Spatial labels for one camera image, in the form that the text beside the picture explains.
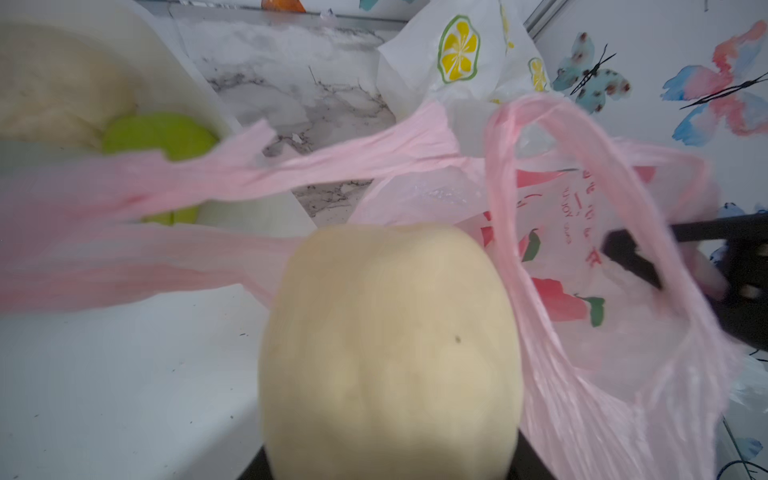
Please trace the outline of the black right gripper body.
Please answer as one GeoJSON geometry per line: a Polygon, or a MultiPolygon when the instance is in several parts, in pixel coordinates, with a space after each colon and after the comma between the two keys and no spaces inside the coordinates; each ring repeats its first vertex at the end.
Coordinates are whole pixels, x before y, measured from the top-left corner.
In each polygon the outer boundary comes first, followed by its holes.
{"type": "Polygon", "coordinates": [[[731,239],[710,259],[727,286],[713,306],[721,328],[753,349],[767,350],[767,238],[731,239]]]}

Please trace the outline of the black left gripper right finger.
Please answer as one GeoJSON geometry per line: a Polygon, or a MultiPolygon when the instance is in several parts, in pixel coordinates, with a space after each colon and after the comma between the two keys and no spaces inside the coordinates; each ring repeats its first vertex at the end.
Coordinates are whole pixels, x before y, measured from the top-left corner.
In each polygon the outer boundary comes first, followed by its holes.
{"type": "Polygon", "coordinates": [[[509,467],[507,480],[555,480],[522,432],[509,467]]]}

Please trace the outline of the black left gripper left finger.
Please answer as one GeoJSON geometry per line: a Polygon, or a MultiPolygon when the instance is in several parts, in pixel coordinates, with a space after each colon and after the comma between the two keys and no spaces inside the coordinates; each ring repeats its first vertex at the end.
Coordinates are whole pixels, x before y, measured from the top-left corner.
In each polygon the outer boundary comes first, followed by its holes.
{"type": "Polygon", "coordinates": [[[261,448],[238,480],[273,480],[272,471],[264,448],[261,448]]]}

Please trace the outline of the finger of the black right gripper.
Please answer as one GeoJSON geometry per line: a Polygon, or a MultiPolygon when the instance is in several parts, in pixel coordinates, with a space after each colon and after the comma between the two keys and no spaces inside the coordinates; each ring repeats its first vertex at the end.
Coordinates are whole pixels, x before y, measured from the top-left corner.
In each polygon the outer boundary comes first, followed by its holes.
{"type": "Polygon", "coordinates": [[[733,216],[708,221],[673,224],[667,227],[678,243],[723,240],[765,243],[767,214],[733,216]]]}
{"type": "Polygon", "coordinates": [[[601,252],[657,290],[663,289],[653,263],[638,254],[638,245],[631,235],[606,235],[601,252]]]}

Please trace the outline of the pink apple print plastic bag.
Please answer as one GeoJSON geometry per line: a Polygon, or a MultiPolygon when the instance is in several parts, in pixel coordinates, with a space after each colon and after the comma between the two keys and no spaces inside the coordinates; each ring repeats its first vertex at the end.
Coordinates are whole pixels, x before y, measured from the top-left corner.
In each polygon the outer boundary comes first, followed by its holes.
{"type": "Polygon", "coordinates": [[[1,310],[63,314],[239,285],[271,312],[287,264],[338,225],[456,227],[495,266],[521,347],[519,425],[560,479],[711,479],[740,364],[706,296],[712,265],[667,227],[715,214],[706,162],[616,140],[568,101],[499,106],[484,154],[445,110],[268,158],[260,121],[182,163],[157,152],[31,167],[1,180],[1,310]],[[203,224],[203,207],[292,194],[314,229],[203,224]],[[601,252],[631,235],[657,290],[601,252]]]}

